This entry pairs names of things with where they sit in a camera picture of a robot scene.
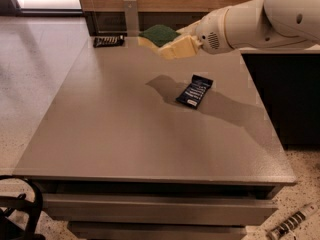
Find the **table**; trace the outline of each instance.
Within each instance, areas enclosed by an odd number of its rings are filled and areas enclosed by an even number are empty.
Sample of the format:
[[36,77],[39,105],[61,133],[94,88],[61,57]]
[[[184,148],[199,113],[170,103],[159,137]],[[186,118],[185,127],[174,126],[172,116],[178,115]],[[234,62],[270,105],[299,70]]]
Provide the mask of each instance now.
[[[176,103],[214,80],[197,110]],[[88,41],[19,161],[87,239],[241,239],[296,183],[239,51],[166,61]]]

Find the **speckled floor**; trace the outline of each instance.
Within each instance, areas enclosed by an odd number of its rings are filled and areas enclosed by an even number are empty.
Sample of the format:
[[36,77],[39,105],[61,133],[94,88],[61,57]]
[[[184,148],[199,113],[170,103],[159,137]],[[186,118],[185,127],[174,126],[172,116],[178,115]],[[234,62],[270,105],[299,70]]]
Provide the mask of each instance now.
[[[88,38],[83,18],[0,17],[0,174],[12,172]],[[248,227],[244,240],[268,239],[266,231],[304,204],[320,200],[320,147],[290,147],[287,156],[298,184],[275,197],[279,210],[262,226]],[[20,182],[0,183],[0,194],[21,191]],[[12,216],[16,222],[25,219],[20,213]],[[37,231],[48,240],[76,239],[65,222],[52,221],[45,213]],[[320,212],[295,233],[297,240],[320,239]]]

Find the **black curved object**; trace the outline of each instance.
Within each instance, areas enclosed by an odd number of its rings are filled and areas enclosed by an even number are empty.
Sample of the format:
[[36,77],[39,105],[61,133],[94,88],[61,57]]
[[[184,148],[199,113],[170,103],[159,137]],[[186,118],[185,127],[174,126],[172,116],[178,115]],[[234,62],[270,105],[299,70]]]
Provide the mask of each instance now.
[[[15,178],[8,175],[0,176],[0,180],[6,179]],[[0,240],[44,240],[45,237],[43,235],[35,234],[37,223],[42,211],[42,194],[31,181],[27,179],[18,179],[25,182],[32,188],[35,194],[34,201],[30,202],[24,200],[26,197],[25,194],[21,194],[18,197],[0,196],[0,207],[7,208],[5,211],[0,209]],[[25,229],[21,229],[9,219],[9,216],[14,210],[18,210],[29,215]]]

